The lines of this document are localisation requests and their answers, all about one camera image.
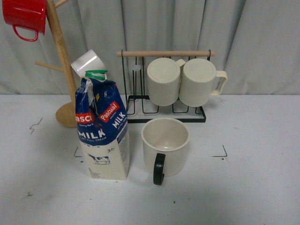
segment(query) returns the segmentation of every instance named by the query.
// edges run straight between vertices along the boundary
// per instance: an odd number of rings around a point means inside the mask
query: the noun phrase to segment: wooden rod
[[[59,6],[65,4],[67,1],[69,1],[69,0],[60,0],[59,2],[57,2],[57,3],[55,4],[55,8],[58,8]]]
[[[55,69],[55,70],[58,70],[58,71],[62,71],[62,68],[52,66],[52,65],[49,65],[49,64],[46,64],[46,63],[43,63],[43,62],[35,61],[34,64],[36,64],[38,66],[41,66],[41,67],[46,67],[46,68],[49,68],[49,69]]]
[[[215,56],[216,52],[211,51],[123,51],[124,57],[167,57],[167,56]],[[117,56],[122,56],[122,52],[117,52]]]
[[[61,68],[65,75],[67,82],[67,87],[71,97],[72,106],[75,111],[75,92],[76,92],[76,83],[73,77],[73,72],[71,68],[70,59],[67,53],[66,44],[64,37],[62,35],[60,22],[57,16],[55,4],[53,0],[47,0],[46,4],[46,15],[49,23],[49,27],[54,39],[56,50],[60,59]]]

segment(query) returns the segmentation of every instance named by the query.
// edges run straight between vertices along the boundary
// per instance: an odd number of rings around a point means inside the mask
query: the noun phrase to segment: green cap
[[[105,80],[105,73],[107,70],[87,70],[85,71],[85,76],[90,78],[96,78],[99,80]]]

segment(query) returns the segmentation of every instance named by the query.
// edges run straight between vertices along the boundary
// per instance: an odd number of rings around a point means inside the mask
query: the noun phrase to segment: white cup
[[[142,128],[144,163],[153,173],[153,182],[161,185],[164,176],[179,173],[186,161],[189,131],[173,118],[157,118]]]
[[[217,89],[212,89],[215,77],[221,77]],[[198,107],[204,105],[210,95],[219,95],[227,81],[225,71],[217,71],[208,60],[193,59],[183,68],[179,99],[186,105]]]
[[[106,70],[106,66],[93,50],[72,62],[71,67],[80,77],[84,77],[85,71],[88,70]]]
[[[148,68],[148,90],[150,100],[159,106],[172,105],[178,98],[180,71],[184,60],[169,58],[153,60]]]

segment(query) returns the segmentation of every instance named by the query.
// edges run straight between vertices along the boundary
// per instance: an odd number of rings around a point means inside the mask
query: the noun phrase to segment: red mug
[[[45,34],[46,0],[2,0],[2,10],[4,21],[13,26],[20,39],[36,41],[39,32]],[[22,37],[17,27],[35,31],[35,38]]]

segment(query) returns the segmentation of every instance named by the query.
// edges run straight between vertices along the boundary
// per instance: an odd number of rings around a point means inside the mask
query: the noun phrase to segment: wooden mug tree
[[[35,62],[35,64],[43,67],[51,68],[51,69],[56,69],[64,73],[67,82],[67,88],[71,97],[71,102],[59,108],[55,114],[55,117],[56,120],[61,125],[69,128],[75,128],[76,127],[76,120],[75,120],[76,84],[73,77],[71,63],[70,63],[69,55],[67,53],[64,37],[62,35],[60,21],[58,19],[57,12],[56,12],[56,8],[63,5],[67,1],[68,0],[61,0],[56,4],[54,3],[53,0],[47,0],[46,2],[46,16],[54,39],[56,50],[60,59],[61,68],[51,66],[42,62]]]

